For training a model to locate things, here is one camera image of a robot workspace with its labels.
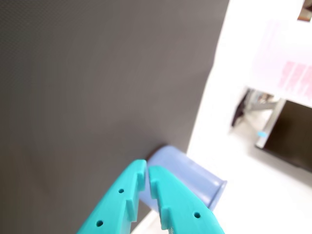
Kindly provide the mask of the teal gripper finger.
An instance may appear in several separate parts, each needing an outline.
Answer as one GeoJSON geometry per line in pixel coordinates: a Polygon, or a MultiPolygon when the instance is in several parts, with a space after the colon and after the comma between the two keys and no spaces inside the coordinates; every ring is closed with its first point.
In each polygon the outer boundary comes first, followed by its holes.
{"type": "Polygon", "coordinates": [[[147,162],[134,160],[119,175],[78,230],[79,234],[129,234],[145,190],[147,162]]]}
{"type": "Polygon", "coordinates": [[[175,175],[161,166],[148,169],[151,198],[162,230],[170,234],[224,233],[212,211],[175,175]]]}

